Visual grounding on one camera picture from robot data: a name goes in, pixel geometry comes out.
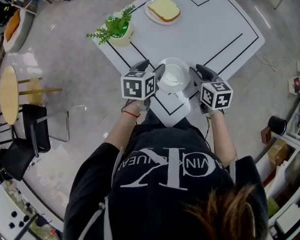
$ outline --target black t-shirt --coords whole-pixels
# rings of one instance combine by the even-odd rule
[[[64,239],[79,238],[105,196],[113,239],[202,239],[203,227],[185,211],[186,205],[206,201],[212,190],[223,193],[234,183],[200,131],[137,125],[130,140],[113,183],[119,150],[109,143],[101,144],[80,167],[66,208]],[[247,184],[255,186],[249,203],[256,236],[263,239],[267,200],[250,156],[236,162],[236,185]],[[103,239],[103,227],[102,215],[84,239]]]

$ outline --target green plant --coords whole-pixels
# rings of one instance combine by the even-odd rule
[[[110,16],[105,21],[105,26],[107,29],[103,27],[99,27],[95,30],[95,33],[89,33],[86,35],[86,37],[98,38],[99,45],[104,44],[106,41],[110,39],[110,37],[114,37],[114,38],[122,37],[127,31],[129,21],[131,20],[132,17],[131,12],[135,8],[136,7],[134,5],[125,8],[122,12],[121,17]]]

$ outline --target shirt sleeve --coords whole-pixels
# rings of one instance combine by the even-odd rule
[[[248,201],[254,215],[256,239],[266,239],[268,233],[268,202],[263,183],[256,164],[251,156],[246,156],[235,162],[236,186],[254,186],[254,191]]]
[[[72,184],[65,210],[64,239],[78,239],[111,190],[112,172],[119,149],[102,143],[81,165]]]

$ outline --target orange pillow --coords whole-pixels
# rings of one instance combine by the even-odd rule
[[[19,15],[19,11],[17,10],[14,13],[14,15],[11,17],[10,21],[8,22],[4,30],[4,37],[7,42],[11,39],[12,35],[18,28],[19,24],[20,24],[20,15]]]

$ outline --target potted plant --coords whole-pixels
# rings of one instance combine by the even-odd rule
[[[114,13],[105,21],[105,25],[96,29],[95,33],[89,33],[88,38],[98,38],[99,45],[109,41],[116,46],[125,46],[129,44],[131,37],[134,34],[134,27],[132,26],[131,12],[136,7],[131,5],[125,8],[122,13]]]

